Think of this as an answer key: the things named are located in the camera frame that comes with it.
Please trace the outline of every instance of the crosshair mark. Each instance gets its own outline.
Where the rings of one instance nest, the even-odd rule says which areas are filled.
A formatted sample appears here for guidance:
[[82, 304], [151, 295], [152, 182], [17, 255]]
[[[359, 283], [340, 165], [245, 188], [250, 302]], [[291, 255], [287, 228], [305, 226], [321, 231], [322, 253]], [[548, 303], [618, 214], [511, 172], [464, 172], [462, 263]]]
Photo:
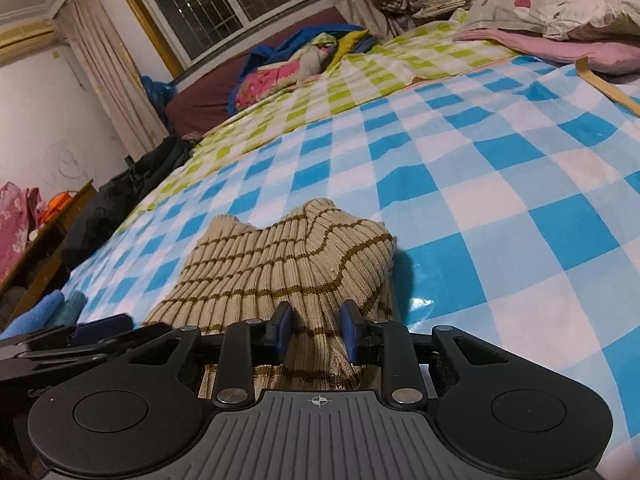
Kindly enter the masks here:
[[318, 395], [317, 397], [311, 399], [310, 402], [314, 403], [316, 406], [324, 406], [326, 403], [331, 401], [326, 397], [323, 397], [322, 395]]

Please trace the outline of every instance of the wooden cabinet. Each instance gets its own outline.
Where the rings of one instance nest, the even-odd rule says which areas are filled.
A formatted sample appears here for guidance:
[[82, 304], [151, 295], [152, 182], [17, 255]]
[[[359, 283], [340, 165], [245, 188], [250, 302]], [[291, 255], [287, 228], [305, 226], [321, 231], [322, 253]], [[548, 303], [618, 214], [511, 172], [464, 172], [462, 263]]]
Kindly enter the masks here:
[[26, 292], [8, 317], [10, 322], [35, 306], [40, 299], [60, 288], [69, 274], [60, 260], [60, 244], [78, 214], [95, 195], [93, 181], [87, 183], [49, 222], [40, 228], [38, 237], [27, 245], [20, 260], [0, 283], [0, 298], [12, 286], [23, 286]]

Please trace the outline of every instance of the ribbed rubber surface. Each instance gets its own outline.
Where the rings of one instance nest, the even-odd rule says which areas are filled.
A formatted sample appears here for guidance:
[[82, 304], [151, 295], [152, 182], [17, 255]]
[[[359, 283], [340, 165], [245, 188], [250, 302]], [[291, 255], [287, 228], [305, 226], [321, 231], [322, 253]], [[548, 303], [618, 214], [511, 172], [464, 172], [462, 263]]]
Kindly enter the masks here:
[[386, 408], [373, 392], [320, 396], [326, 402], [313, 392], [265, 392], [252, 408], [215, 416], [184, 456], [135, 479], [505, 480], [462, 462], [423, 416]]

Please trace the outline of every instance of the orange object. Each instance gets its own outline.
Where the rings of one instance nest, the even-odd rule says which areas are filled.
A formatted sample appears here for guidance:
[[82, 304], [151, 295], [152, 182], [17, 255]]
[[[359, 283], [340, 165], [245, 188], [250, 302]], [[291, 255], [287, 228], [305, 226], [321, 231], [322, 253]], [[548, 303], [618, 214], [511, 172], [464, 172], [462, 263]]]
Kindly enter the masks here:
[[47, 204], [47, 210], [42, 217], [42, 222], [48, 222], [57, 213], [62, 211], [65, 205], [71, 200], [71, 198], [71, 193], [69, 193], [68, 191], [63, 191], [62, 193], [58, 193], [55, 197], [49, 200], [49, 203]]

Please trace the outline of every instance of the tan strap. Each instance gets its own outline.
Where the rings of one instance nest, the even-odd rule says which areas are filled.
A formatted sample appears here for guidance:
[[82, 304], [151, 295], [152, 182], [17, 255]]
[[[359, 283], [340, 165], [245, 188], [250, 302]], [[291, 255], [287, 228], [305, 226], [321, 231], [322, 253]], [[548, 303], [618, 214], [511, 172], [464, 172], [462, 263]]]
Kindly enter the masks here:
[[603, 78], [596, 76], [589, 68], [589, 59], [581, 57], [575, 62], [575, 71], [594, 88], [600, 90], [604, 95], [614, 102], [620, 103], [623, 107], [631, 110], [637, 117], [640, 117], [640, 104], [636, 103], [631, 97], [626, 95], [620, 88], [613, 86], [611, 83], [604, 81]]

